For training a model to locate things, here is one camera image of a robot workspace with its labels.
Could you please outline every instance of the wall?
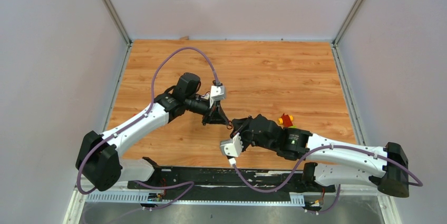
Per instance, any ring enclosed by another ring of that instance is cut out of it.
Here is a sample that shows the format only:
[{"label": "wall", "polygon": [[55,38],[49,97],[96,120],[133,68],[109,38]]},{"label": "wall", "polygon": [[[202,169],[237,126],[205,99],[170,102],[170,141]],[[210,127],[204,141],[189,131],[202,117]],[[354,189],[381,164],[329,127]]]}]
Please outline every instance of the wall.
[{"label": "wall", "polygon": [[112,0],[135,38],[328,40],[355,0]]},{"label": "wall", "polygon": [[61,223],[127,49],[101,0],[0,0],[1,223]]},{"label": "wall", "polygon": [[366,0],[340,44],[367,141],[394,141],[425,183],[397,199],[407,223],[444,223],[447,0]]}]

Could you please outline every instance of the white panel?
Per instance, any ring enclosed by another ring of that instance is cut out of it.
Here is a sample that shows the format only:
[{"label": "white panel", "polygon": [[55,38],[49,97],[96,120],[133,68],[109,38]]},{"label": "white panel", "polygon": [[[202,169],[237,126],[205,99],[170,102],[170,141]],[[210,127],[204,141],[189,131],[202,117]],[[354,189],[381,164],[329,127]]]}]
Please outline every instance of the white panel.
[{"label": "white panel", "polygon": [[112,0],[132,38],[333,39],[355,0]]},{"label": "white panel", "polygon": [[424,182],[403,223],[445,223],[447,0],[366,0],[341,44],[368,144],[402,145]]},{"label": "white panel", "polygon": [[0,222],[61,223],[126,45],[101,0],[0,0]]}]

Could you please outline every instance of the gray floor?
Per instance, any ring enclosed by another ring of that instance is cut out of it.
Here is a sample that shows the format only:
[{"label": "gray floor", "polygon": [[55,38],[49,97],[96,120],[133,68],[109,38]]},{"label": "gray floor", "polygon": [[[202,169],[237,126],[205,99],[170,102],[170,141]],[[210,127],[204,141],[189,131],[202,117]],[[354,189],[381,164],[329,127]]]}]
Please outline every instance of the gray floor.
[{"label": "gray floor", "polygon": [[[326,196],[328,207],[334,197]],[[297,207],[241,207],[172,205],[158,211],[137,211],[114,222],[122,214],[141,208],[132,203],[88,203],[85,205],[85,223],[181,223],[181,224],[258,224],[258,223],[384,223],[377,197],[341,196],[329,213],[314,216]]]}]

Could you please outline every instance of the wooden table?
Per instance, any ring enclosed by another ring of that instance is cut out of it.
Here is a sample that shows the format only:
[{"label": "wooden table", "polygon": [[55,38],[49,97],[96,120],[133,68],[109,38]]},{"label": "wooden table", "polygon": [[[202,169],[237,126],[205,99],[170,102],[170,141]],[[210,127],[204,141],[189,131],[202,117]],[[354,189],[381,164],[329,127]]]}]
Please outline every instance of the wooden table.
[{"label": "wooden table", "polygon": [[[109,128],[126,121],[150,102],[155,69],[173,51],[194,46],[207,54],[227,90],[221,101],[229,119],[261,113],[277,120],[294,116],[298,128],[325,137],[355,143],[329,43],[255,41],[137,40],[127,63]],[[155,93],[175,85],[181,74],[200,76],[200,94],[209,91],[213,76],[205,59],[182,51],[160,71]],[[186,112],[158,128],[124,154],[150,157],[160,165],[230,167],[219,142],[229,138],[224,125],[201,124],[201,116]],[[249,147],[237,159],[241,168],[291,169],[295,162],[276,153]]]}]

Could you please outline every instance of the wood grain surface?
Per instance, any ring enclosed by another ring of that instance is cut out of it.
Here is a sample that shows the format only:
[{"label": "wood grain surface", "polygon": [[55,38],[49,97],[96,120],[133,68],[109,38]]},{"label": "wood grain surface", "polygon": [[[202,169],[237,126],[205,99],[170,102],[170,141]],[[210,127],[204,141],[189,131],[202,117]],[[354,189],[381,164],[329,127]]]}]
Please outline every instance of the wood grain surface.
[{"label": "wood grain surface", "polygon": [[[227,117],[255,117],[261,113],[277,120],[294,116],[298,128],[325,137],[355,143],[354,133],[329,43],[254,41],[137,40],[110,118],[113,128],[150,102],[150,84],[160,63],[173,51],[194,46],[211,59],[227,90],[221,101]],[[175,85],[184,72],[200,76],[200,94],[209,91],[213,76],[205,59],[195,51],[182,51],[160,71],[155,93]],[[229,167],[219,142],[229,138],[224,125],[201,124],[201,116],[186,112],[158,128],[124,154],[150,157],[160,165]],[[291,169],[295,162],[274,152],[249,147],[237,159],[241,168]]]}]

